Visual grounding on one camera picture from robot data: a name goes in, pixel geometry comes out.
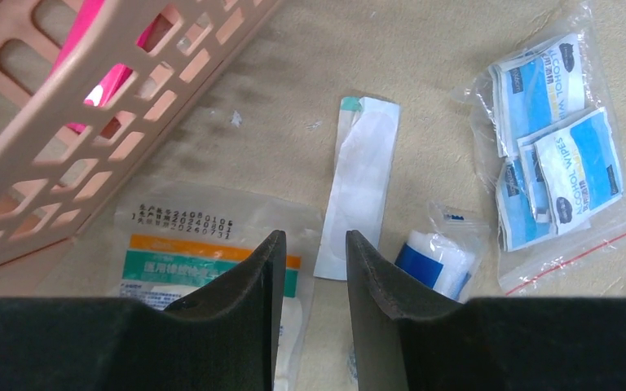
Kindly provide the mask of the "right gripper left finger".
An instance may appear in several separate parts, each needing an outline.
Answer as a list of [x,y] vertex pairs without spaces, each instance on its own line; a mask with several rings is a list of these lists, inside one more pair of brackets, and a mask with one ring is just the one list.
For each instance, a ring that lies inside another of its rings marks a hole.
[[0,390],[271,390],[286,236],[164,310],[102,297],[0,297]]

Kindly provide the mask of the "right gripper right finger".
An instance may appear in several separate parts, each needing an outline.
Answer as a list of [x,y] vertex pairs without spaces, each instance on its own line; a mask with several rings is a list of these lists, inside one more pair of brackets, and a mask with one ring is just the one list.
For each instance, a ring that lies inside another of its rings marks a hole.
[[626,390],[626,298],[453,301],[346,234],[362,390]]

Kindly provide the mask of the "white bandage strip packet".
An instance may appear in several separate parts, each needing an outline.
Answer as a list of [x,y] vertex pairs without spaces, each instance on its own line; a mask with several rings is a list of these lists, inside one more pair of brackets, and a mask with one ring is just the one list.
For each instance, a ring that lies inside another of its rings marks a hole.
[[333,184],[314,276],[346,280],[346,233],[379,245],[401,107],[346,96],[339,107]]

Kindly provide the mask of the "alcohol wipes bag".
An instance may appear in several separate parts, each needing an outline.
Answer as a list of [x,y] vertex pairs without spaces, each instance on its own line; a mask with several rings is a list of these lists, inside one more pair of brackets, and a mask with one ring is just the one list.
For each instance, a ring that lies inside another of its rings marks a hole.
[[590,1],[565,2],[452,97],[470,108],[504,294],[626,246],[626,164]]

